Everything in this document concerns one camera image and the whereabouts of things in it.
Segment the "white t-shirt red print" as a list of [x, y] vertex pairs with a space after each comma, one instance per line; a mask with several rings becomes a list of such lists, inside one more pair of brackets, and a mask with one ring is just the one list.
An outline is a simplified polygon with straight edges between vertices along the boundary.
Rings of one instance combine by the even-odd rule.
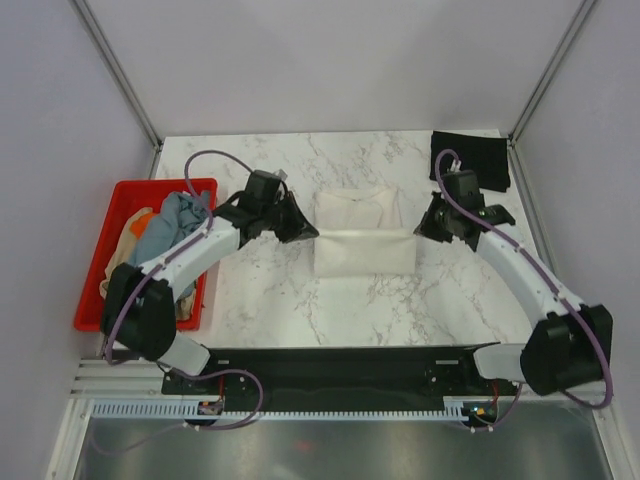
[[392, 186], [318, 192], [314, 274], [321, 278], [414, 274], [416, 238], [402, 225], [397, 196]]

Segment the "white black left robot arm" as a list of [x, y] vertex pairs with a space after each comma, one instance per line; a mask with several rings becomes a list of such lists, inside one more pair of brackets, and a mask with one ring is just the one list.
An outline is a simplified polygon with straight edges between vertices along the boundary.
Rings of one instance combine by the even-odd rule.
[[184, 240], [139, 266], [117, 266], [101, 321], [107, 362], [118, 363], [113, 346], [119, 343], [145, 360], [181, 372], [198, 393], [215, 389], [220, 371], [210, 362], [207, 347], [178, 331], [175, 304], [202, 274], [264, 232], [282, 243], [319, 236], [286, 183], [256, 170], [244, 189], [210, 210]]

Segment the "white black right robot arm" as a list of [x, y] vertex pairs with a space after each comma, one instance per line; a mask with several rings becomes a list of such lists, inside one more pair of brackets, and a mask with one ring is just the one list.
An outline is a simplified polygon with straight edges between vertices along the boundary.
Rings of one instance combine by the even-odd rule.
[[527, 384], [540, 396], [603, 381], [612, 395], [609, 370], [612, 316], [589, 307], [532, 254], [515, 219], [502, 205], [488, 206], [471, 171], [438, 180], [415, 234], [439, 243], [464, 242], [502, 278], [532, 325], [524, 344], [478, 348], [458, 368], [458, 381], [477, 394], [494, 379]]

